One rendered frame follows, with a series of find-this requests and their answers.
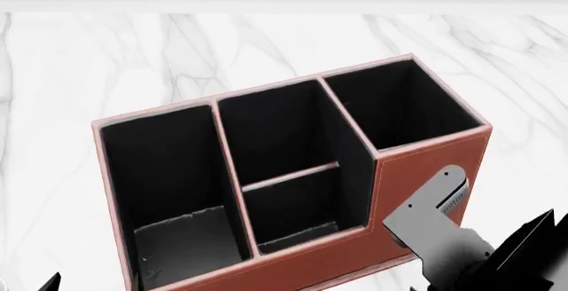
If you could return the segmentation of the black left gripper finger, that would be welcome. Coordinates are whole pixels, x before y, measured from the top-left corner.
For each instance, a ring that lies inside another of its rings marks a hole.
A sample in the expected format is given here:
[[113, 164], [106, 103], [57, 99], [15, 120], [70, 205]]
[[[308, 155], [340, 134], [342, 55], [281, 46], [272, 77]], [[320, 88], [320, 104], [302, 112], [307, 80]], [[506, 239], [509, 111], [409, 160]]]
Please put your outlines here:
[[56, 272], [38, 291], [59, 291], [61, 275]]

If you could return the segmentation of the serrated grey right gripper finger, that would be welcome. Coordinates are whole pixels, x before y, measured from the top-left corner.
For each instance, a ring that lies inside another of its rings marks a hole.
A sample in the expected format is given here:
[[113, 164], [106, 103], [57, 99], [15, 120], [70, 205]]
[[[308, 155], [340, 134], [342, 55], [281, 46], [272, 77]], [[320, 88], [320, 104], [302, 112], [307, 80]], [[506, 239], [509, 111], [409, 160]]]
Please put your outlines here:
[[437, 210], [447, 216], [451, 210], [457, 207], [469, 192], [469, 180], [464, 178], [461, 184], [453, 189], [438, 205]]

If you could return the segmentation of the grey flat right gripper finger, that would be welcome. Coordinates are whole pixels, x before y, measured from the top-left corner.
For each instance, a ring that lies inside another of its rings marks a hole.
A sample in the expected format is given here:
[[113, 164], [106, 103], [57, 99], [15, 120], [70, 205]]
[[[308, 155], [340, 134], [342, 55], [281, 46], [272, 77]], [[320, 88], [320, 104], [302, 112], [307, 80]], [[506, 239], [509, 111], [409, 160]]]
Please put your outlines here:
[[384, 218], [383, 226], [397, 240], [399, 232], [414, 226], [427, 229], [456, 226], [454, 221], [437, 210], [437, 205], [464, 178], [467, 176], [463, 168], [457, 165], [445, 166]]

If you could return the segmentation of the brown leather compartment caddy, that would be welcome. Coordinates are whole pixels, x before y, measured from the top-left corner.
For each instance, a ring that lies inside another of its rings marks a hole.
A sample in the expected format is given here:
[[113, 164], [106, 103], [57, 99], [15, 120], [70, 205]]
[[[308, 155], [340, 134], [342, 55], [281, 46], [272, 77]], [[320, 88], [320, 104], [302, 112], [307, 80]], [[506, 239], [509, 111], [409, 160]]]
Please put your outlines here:
[[416, 56], [91, 125], [126, 291], [320, 291], [414, 256], [383, 220], [492, 133]]

